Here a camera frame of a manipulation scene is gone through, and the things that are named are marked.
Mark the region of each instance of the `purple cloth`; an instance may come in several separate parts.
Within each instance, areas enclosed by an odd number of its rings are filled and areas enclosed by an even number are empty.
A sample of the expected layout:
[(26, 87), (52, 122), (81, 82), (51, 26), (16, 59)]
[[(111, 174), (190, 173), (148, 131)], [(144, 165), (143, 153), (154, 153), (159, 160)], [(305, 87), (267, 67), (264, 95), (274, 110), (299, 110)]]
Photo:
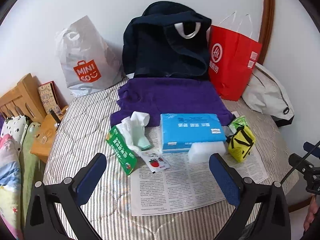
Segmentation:
[(111, 127), (133, 111), (150, 114), (148, 127), (159, 126), (160, 114), (217, 114), (221, 125), (233, 115), (209, 81), (183, 78), (133, 78), (118, 90), (121, 110), (111, 114)]
[(0, 131), (2, 129), (3, 123), (4, 123), (4, 118), (2, 115), (0, 115)]

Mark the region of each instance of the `pillow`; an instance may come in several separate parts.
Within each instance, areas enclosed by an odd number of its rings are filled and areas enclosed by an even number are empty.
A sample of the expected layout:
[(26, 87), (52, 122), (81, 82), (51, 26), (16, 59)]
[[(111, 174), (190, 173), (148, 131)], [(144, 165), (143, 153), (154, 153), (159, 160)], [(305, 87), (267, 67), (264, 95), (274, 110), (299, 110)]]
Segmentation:
[(0, 141), (0, 216), (12, 235), (22, 240), (21, 169), (15, 143), (9, 134)]
[(20, 154), (21, 146), (27, 133), (28, 123), (28, 117), (19, 115), (17, 117), (7, 118), (2, 126), (0, 136), (3, 137), (6, 134), (10, 134), (12, 138), (20, 144), (18, 154)]

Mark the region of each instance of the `red shopping bag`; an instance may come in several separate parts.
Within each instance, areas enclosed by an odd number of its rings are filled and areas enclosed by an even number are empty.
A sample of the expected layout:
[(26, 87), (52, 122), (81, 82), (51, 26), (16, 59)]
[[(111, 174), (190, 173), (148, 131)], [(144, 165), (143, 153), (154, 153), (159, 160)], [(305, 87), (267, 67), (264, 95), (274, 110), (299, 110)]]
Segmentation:
[(209, 77), (218, 94), (237, 101), (249, 82), (262, 45), (240, 33), (211, 26)]

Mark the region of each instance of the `mattress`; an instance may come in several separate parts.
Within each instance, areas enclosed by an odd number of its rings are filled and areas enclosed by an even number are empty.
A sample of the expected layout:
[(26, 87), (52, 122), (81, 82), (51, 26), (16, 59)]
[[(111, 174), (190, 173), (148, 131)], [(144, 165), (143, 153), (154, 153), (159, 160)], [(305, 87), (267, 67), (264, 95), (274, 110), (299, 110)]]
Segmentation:
[[(109, 89), (73, 100), (52, 145), (44, 183), (60, 183), (65, 177), (73, 177), (100, 152), (107, 157), (107, 168), (89, 202), (81, 209), (102, 239), (214, 239), (234, 209), (225, 200), (175, 214), (131, 216), (130, 177), (122, 171), (105, 142), (110, 130), (110, 114), (119, 110), (117, 90), (126, 81), (124, 78)], [(272, 118), (252, 111), (242, 100), (224, 103), (230, 111), (238, 111), (249, 120), (269, 175), (263, 183), (270, 185), (275, 180), (280, 181), (290, 169), (290, 153)], [(147, 136), (151, 129), (146, 129)], [(283, 184), (285, 194), (297, 181), (295, 171)], [(259, 205), (255, 205), (248, 222), (254, 221), (258, 209)], [(68, 236), (76, 239), (60, 204), (57, 210)]]

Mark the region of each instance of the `newspaper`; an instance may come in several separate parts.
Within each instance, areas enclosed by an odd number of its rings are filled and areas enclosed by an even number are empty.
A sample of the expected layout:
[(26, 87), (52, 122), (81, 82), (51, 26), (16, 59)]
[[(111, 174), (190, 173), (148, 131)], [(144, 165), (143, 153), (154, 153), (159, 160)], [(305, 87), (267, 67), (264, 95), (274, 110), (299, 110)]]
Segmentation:
[[(158, 127), (147, 130), (146, 136), (154, 148), (159, 148)], [(254, 146), (245, 162), (238, 163), (230, 154), (223, 159), (242, 177), (256, 183), (268, 178), (260, 154)], [(152, 174), (142, 164), (130, 175), (132, 216), (151, 216), (183, 212), (204, 207), (225, 199), (209, 170), (208, 163), (191, 164), (188, 154), (165, 154), (170, 168)]]

